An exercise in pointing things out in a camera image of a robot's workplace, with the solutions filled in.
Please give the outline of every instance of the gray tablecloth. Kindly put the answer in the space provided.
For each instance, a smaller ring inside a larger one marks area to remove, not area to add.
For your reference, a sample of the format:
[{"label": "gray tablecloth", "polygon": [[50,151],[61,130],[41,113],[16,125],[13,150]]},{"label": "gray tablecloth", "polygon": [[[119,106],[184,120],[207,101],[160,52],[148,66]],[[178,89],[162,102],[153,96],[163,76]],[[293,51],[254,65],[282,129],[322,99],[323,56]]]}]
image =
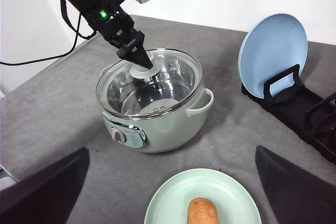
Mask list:
[{"label": "gray tablecloth", "polygon": [[[118,58],[100,36],[7,95],[1,101],[1,166],[18,181],[82,146],[90,150],[87,178],[68,223],[143,223],[157,188],[196,167],[231,175],[250,192],[263,223],[277,223],[257,173],[257,145],[336,184],[335,165],[241,94],[237,55],[246,33],[139,16],[134,20],[146,35],[147,49],[178,48],[200,61],[215,103],[201,131],[176,150],[143,154],[113,143],[95,87],[100,71]],[[336,89],[335,59],[336,46],[309,43],[302,78],[323,97]]]}]

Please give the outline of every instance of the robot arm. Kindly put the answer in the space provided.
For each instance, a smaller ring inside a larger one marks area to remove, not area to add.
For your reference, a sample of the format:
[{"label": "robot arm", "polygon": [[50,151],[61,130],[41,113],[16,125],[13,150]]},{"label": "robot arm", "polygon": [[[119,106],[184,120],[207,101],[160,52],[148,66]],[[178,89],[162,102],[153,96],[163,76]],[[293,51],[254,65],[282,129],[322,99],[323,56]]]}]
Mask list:
[{"label": "robot arm", "polygon": [[[125,0],[68,0],[89,26],[117,47],[119,58],[152,68],[144,48],[144,34],[134,29],[133,19],[120,7]],[[136,0],[145,3],[149,0]]]}]

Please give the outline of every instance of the glass lid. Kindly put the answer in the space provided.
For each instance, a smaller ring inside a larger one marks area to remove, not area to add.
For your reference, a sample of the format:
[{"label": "glass lid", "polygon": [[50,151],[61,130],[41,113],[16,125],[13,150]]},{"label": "glass lid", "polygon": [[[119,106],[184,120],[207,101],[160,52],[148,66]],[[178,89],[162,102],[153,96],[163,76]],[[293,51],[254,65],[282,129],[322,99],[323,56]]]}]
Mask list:
[{"label": "glass lid", "polygon": [[156,74],[135,78],[135,64],[121,60],[100,78],[96,95],[104,110],[118,118],[148,119],[184,105],[202,82],[202,69],[191,55],[176,49],[147,51]]}]

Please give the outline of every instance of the stainless steel rim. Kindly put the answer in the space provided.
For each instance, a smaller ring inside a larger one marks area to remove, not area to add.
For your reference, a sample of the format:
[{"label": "stainless steel rim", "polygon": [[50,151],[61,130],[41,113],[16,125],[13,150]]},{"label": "stainless steel rim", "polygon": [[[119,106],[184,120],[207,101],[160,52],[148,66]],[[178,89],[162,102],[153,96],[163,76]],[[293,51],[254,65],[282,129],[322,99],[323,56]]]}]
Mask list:
[{"label": "stainless steel rim", "polygon": [[[142,115],[125,115],[125,114],[121,114],[121,113],[116,113],[116,112],[112,112],[109,110],[106,110],[103,105],[100,103],[99,99],[97,98],[97,87],[98,84],[101,80],[101,78],[103,77],[103,75],[99,78],[99,81],[97,82],[97,86],[96,86],[96,98],[98,100],[98,103],[101,105],[101,107],[104,109],[104,111],[106,111],[108,114],[113,115],[117,118],[120,119],[132,119],[132,120],[146,120],[146,119],[152,119],[152,118],[156,118],[158,116],[163,116],[163,115],[167,115],[168,113],[171,113],[175,110],[177,110],[178,108],[182,107],[183,105],[185,105],[195,94],[196,92],[199,90],[201,84],[202,84],[202,80],[203,80],[203,71],[202,71],[202,66],[199,63],[199,61],[193,57],[191,54],[188,54],[187,52],[178,50],[178,49],[174,49],[174,48],[156,48],[156,49],[149,49],[146,50],[146,52],[150,52],[150,51],[155,51],[155,50],[171,50],[171,51],[178,51],[178,52],[182,52],[186,55],[189,55],[193,60],[195,60],[195,62],[198,64],[199,68],[200,68],[200,81],[197,84],[196,88],[194,89],[193,92],[191,92],[189,95],[187,95],[182,101],[178,102],[177,104],[171,106],[170,108],[163,110],[163,111],[158,111],[158,112],[153,112],[153,113],[149,113],[149,114],[142,114]],[[117,63],[113,64],[110,68],[114,67],[116,64],[118,64],[120,61],[119,60]]]}]

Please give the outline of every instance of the potato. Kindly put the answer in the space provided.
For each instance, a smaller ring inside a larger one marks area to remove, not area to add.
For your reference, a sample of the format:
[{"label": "potato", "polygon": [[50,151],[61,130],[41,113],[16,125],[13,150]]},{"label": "potato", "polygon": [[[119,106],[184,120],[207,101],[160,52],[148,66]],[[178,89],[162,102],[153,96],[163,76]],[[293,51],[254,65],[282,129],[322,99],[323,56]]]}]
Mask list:
[{"label": "potato", "polygon": [[215,205],[205,198],[195,198],[190,201],[187,224],[218,224]]}]

